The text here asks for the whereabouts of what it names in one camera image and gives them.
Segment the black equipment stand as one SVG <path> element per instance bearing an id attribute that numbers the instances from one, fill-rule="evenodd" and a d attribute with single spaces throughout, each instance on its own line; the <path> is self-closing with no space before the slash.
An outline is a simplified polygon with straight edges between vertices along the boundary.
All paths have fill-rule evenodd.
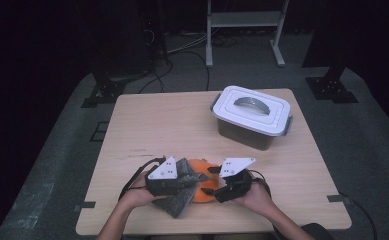
<path id="1" fill-rule="evenodd" d="M 170 63 L 165 39 L 165 15 L 162 0 L 141 0 L 141 22 L 143 29 L 151 34 L 149 46 L 155 57 Z"/>

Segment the person's right hand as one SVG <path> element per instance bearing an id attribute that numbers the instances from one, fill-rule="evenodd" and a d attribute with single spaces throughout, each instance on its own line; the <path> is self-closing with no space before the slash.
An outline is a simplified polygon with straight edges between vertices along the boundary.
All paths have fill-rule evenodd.
<path id="1" fill-rule="evenodd" d="M 250 190 L 244 196 L 236 198 L 235 202 L 264 217 L 269 216 L 273 205 L 270 195 L 260 183 L 253 183 Z"/>

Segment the person's left hand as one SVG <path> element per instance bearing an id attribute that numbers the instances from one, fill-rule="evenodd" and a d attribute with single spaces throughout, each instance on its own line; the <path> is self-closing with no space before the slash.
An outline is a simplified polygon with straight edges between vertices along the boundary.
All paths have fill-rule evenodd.
<path id="1" fill-rule="evenodd" d="M 142 172 L 119 200 L 118 205 L 120 208 L 129 211 L 150 204 L 154 200 L 161 199 L 161 196 L 154 196 L 145 188 L 145 175 L 146 173 Z"/>

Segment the white metal stand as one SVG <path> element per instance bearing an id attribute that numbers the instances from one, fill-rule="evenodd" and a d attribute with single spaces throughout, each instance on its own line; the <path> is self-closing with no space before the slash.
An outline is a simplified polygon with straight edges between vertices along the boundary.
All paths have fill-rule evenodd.
<path id="1" fill-rule="evenodd" d="M 275 27 L 276 33 L 269 41 L 276 63 L 279 67 L 286 65 L 279 48 L 279 41 L 282 34 L 290 0 L 283 0 L 279 11 L 260 12 L 222 12 L 212 11 L 212 0 L 207 2 L 207 26 L 206 26 L 206 47 L 205 65 L 213 66 L 212 30 L 218 28 L 248 28 L 248 27 Z"/>

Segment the white lid with grey handle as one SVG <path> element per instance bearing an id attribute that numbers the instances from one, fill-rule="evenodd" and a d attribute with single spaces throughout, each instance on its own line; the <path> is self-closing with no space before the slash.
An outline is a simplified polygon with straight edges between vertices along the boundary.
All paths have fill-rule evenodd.
<path id="1" fill-rule="evenodd" d="M 272 137 L 286 135 L 291 124 L 286 100 L 239 86 L 226 87 L 211 111 L 218 120 Z"/>

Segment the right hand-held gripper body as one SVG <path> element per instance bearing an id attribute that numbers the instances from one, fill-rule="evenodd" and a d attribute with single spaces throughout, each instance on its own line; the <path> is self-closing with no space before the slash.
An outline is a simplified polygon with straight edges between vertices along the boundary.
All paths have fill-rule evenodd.
<path id="1" fill-rule="evenodd" d="M 225 181 L 225 186 L 214 191 L 218 202 L 242 197 L 250 190 L 253 177 L 248 167 L 255 161 L 255 158 L 226 158 L 223 161 L 219 176 Z"/>

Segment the orange plush toy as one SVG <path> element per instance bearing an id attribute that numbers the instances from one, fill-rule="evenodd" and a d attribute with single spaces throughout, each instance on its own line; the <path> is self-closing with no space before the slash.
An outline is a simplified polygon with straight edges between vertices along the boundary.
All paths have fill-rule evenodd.
<path id="1" fill-rule="evenodd" d="M 206 203 L 215 200 L 215 197 L 208 195 L 203 191 L 203 188 L 209 188 L 216 190 L 219 188 L 219 174 L 210 173 L 208 169 L 210 167 L 216 167 L 216 164 L 211 164 L 205 159 L 189 159 L 189 164 L 196 173 L 205 174 L 208 179 L 198 183 L 198 189 L 195 192 L 193 202 L 195 203 Z"/>

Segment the clear plastic storage box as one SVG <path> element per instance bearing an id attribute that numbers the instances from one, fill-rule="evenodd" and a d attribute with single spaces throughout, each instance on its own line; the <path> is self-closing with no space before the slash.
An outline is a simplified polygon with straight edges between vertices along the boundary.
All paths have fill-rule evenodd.
<path id="1" fill-rule="evenodd" d="M 218 132 L 223 137 L 257 150 L 267 150 L 274 138 L 218 119 Z"/>

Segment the black stand base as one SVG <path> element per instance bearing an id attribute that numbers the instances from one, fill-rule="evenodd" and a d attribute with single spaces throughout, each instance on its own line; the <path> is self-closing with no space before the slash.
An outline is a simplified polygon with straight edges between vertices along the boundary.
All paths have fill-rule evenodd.
<path id="1" fill-rule="evenodd" d="M 321 77 L 307 77 L 306 82 L 317 100 L 331 100 L 333 103 L 357 103 L 358 100 L 348 91 L 340 78 L 345 67 L 332 66 Z"/>
<path id="2" fill-rule="evenodd" d="M 123 94 L 126 84 L 122 81 L 97 82 L 91 94 L 84 99 L 82 108 L 94 108 L 99 104 L 112 104 Z"/>

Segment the grey cloth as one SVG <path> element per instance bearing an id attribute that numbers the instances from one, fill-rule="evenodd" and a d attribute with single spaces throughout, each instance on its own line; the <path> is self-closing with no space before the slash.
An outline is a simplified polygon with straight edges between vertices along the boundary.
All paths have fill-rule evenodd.
<path id="1" fill-rule="evenodd" d="M 178 180 L 180 183 L 191 182 L 191 181 L 181 181 L 182 176 L 185 174 L 194 174 L 196 173 L 191 165 L 188 162 L 189 159 L 183 158 L 179 160 L 177 165 L 178 171 Z M 164 210 L 173 218 L 177 218 L 183 210 L 192 202 L 195 192 L 198 187 L 194 188 L 182 188 L 178 193 L 167 198 L 155 200 L 154 204 Z"/>

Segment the dark rounded object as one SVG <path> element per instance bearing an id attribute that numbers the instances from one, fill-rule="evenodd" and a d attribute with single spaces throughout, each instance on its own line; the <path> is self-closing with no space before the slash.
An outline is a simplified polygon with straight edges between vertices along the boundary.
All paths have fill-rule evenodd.
<path id="1" fill-rule="evenodd" d="M 318 223 L 309 223 L 302 226 L 302 229 L 315 240 L 334 240 L 329 231 Z"/>

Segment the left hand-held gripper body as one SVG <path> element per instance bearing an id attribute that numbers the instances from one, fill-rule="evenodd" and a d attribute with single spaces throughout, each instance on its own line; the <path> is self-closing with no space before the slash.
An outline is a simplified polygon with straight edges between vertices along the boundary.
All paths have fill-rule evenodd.
<path id="1" fill-rule="evenodd" d="M 182 186 L 178 180 L 178 171 L 174 156 L 165 158 L 158 166 L 150 169 L 145 177 L 146 189 L 153 196 L 174 195 Z"/>

